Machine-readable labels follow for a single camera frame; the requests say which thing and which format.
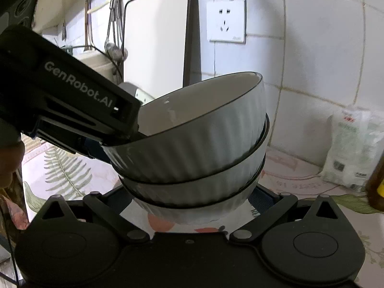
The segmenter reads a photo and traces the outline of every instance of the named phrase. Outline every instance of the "metal screw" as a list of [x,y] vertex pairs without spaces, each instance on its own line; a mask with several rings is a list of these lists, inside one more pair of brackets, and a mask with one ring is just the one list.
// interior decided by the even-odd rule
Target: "metal screw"
[[147,236],[147,233],[142,230],[133,230],[128,232],[127,236],[132,240],[141,240]]
[[252,233],[248,230],[234,231],[233,236],[237,239],[248,239],[252,237]]

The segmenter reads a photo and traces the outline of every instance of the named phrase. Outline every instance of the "wall socket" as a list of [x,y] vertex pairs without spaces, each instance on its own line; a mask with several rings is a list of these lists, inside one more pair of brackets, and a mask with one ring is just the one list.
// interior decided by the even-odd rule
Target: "wall socket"
[[208,2],[208,41],[244,43],[245,14],[245,0]]

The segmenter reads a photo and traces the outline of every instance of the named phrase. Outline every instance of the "hand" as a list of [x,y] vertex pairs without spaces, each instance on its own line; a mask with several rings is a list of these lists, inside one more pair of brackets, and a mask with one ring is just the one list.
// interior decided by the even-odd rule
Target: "hand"
[[12,183],[12,174],[21,165],[24,156],[24,143],[0,149],[0,188],[5,188]]

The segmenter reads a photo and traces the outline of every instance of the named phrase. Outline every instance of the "yellow label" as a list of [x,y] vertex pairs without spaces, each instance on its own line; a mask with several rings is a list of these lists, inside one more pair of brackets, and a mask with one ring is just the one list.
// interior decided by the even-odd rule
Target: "yellow label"
[[381,182],[381,184],[378,187],[378,194],[381,197],[384,197],[384,180]]

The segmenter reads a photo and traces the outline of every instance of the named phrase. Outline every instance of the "wooden handle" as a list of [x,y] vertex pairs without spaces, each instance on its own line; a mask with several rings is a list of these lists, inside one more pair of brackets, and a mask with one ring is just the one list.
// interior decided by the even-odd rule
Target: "wooden handle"
[[90,48],[88,47],[88,9],[90,7],[89,0],[85,0],[85,18],[84,18],[84,33],[85,33],[85,47],[84,51],[88,51]]

